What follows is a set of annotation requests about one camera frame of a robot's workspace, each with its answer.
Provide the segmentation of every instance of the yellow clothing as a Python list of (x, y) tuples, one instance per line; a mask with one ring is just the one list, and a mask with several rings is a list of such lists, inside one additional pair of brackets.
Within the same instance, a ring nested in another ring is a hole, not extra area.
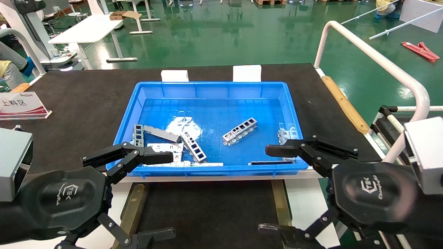
[[(392, 2), (392, 1), (394, 1), (394, 0), (377, 0), (377, 1), (375, 2), (375, 6), (378, 8), (378, 7), (380, 7), (380, 6), (383, 6), (383, 5), (389, 4), (389, 3)], [(385, 10), (385, 9), (387, 9), (387, 8), (388, 8), (388, 6), (386, 5), (386, 6), (384, 6), (383, 8), (378, 9), (377, 11), (383, 11), (383, 10)]]
[(11, 61), (1, 61), (0, 60), (0, 77), (3, 77), (6, 68), (9, 66), (9, 63), (11, 63)]

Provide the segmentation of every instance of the white foam block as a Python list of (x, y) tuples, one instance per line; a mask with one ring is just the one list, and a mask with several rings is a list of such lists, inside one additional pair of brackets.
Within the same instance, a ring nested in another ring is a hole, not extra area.
[(261, 82), (261, 65), (233, 67), (233, 82)]
[(161, 75), (163, 82), (189, 82), (187, 70), (163, 70)]

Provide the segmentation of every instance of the person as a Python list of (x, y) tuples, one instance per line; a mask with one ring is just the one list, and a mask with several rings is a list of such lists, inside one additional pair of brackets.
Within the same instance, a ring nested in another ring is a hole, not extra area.
[[(389, 4), (389, 2), (392, 2), (394, 0), (376, 0), (375, 6), (381, 7), (383, 5)], [(382, 16), (400, 19), (399, 12), (401, 11), (401, 7), (403, 7), (403, 0), (397, 1), (393, 4), (389, 4), (388, 6), (384, 6), (380, 9), (378, 9), (375, 12), (375, 18), (381, 19)]]
[(34, 67), (35, 65), (30, 57), (25, 59), (0, 42), (0, 78), (5, 80), (9, 89), (14, 89), (18, 85), (26, 83), (23, 75), (29, 77)]

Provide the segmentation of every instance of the cardboard box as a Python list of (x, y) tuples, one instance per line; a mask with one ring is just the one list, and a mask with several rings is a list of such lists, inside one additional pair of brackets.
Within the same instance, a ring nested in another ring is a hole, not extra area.
[(116, 12), (113, 12), (109, 16), (109, 19), (110, 20), (123, 20), (126, 17), (139, 19), (141, 17), (141, 14), (134, 12), (134, 11), (116, 11)]

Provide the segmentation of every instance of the green epoxy floor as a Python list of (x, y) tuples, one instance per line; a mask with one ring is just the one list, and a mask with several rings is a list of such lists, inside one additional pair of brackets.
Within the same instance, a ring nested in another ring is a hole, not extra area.
[[(312, 0), (290, 3), (288, 0), (286, 5), (274, 7), (252, 4), (249, 0), (223, 4), (205, 0), (201, 6), (194, 1), (192, 7), (187, 7), (189, 3), (181, 7), (175, 1), (175, 7), (171, 8), (160, 0), (151, 1), (151, 10), (161, 21), (142, 23), (142, 27), (153, 30), (152, 35), (129, 35), (130, 31), (137, 30), (135, 20), (130, 18), (124, 20), (125, 28), (117, 31), (123, 55), (139, 60), (107, 63), (107, 58), (117, 56), (111, 35), (108, 35), (86, 51), (92, 67), (314, 63), (326, 22), (343, 22), (375, 8), (374, 0), (360, 3)], [(138, 9), (145, 17), (143, 3)], [(389, 36), (369, 41), (370, 36), (401, 23), (388, 18), (375, 20), (368, 14), (345, 27), (419, 80), (428, 89), (432, 105), (443, 105), (443, 62), (428, 62), (400, 45), (403, 41), (425, 42), (434, 53), (443, 55), (442, 32), (435, 34), (408, 25)], [(368, 123), (372, 122), (380, 105), (415, 105), (408, 89), (336, 31), (329, 34), (321, 68), (334, 79)]]

